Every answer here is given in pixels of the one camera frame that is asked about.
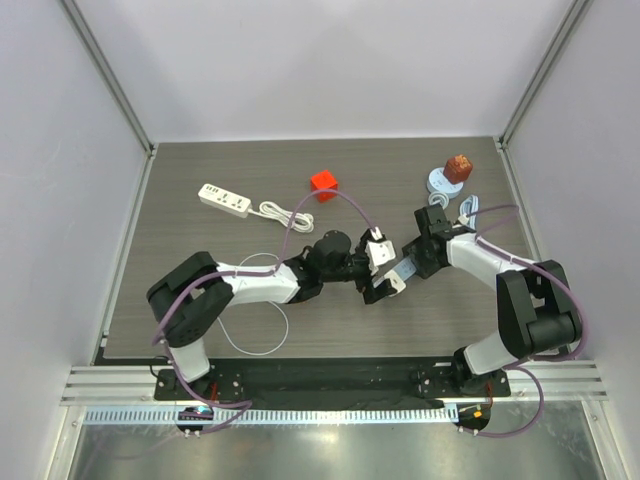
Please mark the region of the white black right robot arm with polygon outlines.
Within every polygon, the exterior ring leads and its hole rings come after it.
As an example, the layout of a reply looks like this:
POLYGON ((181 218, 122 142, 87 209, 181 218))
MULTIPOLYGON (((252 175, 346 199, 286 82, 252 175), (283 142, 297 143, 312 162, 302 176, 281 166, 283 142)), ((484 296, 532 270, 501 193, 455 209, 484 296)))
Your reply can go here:
POLYGON ((419 235, 402 252, 418 277, 452 267, 496 293, 497 330, 453 354, 450 375, 457 393, 481 395, 499 371, 523 361, 562 361, 560 349, 583 340, 583 319, 558 262, 511 254, 486 241, 466 217, 449 221, 439 205, 422 207, 414 217, 419 235))

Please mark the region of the white cube charger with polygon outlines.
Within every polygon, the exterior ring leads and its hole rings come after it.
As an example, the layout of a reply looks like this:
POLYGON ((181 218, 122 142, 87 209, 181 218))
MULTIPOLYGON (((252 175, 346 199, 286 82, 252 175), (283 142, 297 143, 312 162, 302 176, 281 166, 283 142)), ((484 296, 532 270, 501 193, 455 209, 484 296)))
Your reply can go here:
POLYGON ((406 289, 405 281, 394 271, 377 278, 373 286, 376 290, 381 290, 386 297, 396 296, 406 289))

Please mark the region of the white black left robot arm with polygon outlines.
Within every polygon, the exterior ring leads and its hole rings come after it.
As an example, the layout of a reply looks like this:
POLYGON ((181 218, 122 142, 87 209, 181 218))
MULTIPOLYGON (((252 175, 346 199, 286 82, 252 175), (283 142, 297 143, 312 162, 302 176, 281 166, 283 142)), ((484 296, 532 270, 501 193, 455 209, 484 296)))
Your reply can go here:
POLYGON ((395 259, 393 243, 377 228, 366 231, 357 245, 332 230, 299 255, 274 265, 234 266, 197 252, 146 292, 159 328, 153 342, 168 348, 179 390, 201 399, 212 387, 203 336, 225 309, 302 303, 320 295, 325 284, 339 282, 352 282, 364 302, 374 304, 397 292, 390 280, 375 280, 379 268, 395 259))

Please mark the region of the white power strip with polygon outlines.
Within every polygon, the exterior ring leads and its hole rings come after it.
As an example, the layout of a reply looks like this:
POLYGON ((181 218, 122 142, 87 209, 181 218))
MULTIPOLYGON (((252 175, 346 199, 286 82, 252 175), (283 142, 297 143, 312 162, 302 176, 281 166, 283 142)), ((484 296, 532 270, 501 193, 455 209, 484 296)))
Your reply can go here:
POLYGON ((252 209, 249 198, 212 184, 204 184, 198 191, 200 201, 239 218, 247 218, 252 209))

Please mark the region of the orange-red cube socket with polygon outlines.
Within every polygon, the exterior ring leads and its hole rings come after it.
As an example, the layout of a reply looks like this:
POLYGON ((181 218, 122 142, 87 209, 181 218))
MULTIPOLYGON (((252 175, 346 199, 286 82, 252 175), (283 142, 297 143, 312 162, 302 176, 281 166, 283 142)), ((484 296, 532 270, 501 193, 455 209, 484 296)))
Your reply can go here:
POLYGON ((323 170, 310 177, 310 190, 319 203, 326 203, 337 196, 338 181, 329 170, 323 170))

